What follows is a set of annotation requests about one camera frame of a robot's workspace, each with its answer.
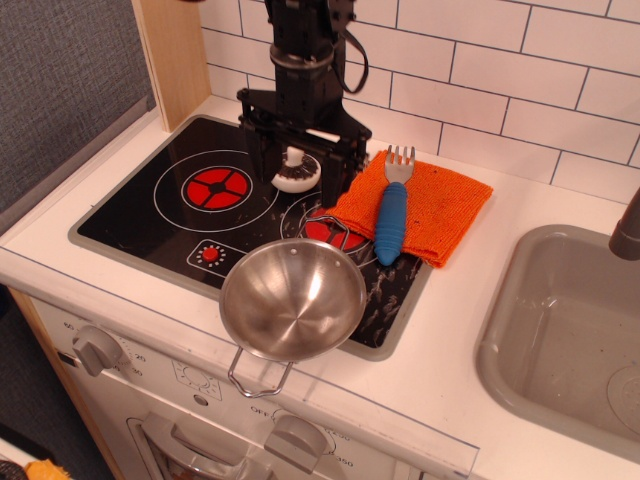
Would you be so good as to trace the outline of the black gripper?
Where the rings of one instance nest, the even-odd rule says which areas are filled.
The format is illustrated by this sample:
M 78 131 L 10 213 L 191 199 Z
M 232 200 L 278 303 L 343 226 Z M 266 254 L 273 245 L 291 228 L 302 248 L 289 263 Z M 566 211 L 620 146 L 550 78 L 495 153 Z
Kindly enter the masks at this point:
M 286 147 L 305 150 L 321 163 L 322 206 L 334 207 L 364 168 L 372 133 L 346 112 L 343 97 L 362 89 L 369 68 L 353 89 L 346 83 L 343 59 L 288 59 L 275 64 L 275 73 L 273 90 L 243 88 L 237 93 L 255 175 L 271 182 L 280 172 Z

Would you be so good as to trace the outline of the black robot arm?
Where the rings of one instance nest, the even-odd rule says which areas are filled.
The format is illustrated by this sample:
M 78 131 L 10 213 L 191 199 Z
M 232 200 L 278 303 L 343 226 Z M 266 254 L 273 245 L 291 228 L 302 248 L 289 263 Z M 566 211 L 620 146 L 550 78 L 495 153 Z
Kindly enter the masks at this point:
M 351 1 L 269 1 L 273 30 L 269 54 L 275 70 L 272 91 L 242 89 L 239 117 L 256 176 L 270 182 L 285 148 L 296 147 L 321 165 L 324 207 L 336 205 L 367 157 L 371 131 L 343 107 L 346 47 L 363 49 L 348 31 Z

